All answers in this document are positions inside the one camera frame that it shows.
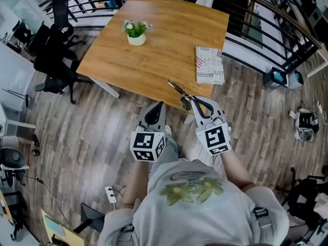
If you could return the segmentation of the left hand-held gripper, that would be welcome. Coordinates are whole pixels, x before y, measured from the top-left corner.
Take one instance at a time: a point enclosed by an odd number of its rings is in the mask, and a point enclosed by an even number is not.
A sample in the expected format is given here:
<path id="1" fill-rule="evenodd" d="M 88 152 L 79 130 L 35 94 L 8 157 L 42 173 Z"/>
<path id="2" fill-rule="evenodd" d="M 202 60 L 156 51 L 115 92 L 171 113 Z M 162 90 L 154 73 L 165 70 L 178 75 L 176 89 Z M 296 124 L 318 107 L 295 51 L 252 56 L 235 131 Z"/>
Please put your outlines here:
<path id="1" fill-rule="evenodd" d="M 157 162 L 166 147 L 166 104 L 156 102 L 142 111 L 131 132 L 130 151 L 137 161 Z"/>

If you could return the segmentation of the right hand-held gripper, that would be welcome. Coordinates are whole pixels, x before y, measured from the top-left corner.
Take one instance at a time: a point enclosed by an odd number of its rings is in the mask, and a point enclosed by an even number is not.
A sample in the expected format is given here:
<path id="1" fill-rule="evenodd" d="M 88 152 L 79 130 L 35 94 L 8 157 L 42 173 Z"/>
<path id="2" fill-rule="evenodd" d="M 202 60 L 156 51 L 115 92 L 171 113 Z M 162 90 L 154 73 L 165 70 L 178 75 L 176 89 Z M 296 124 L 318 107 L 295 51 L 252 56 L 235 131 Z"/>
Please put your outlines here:
<path id="1" fill-rule="evenodd" d="M 198 125 L 195 132 L 205 150 L 211 155 L 231 150 L 229 126 L 219 103 L 208 97 L 193 96 L 191 105 Z M 204 113 L 201 106 L 211 111 L 210 116 Z"/>

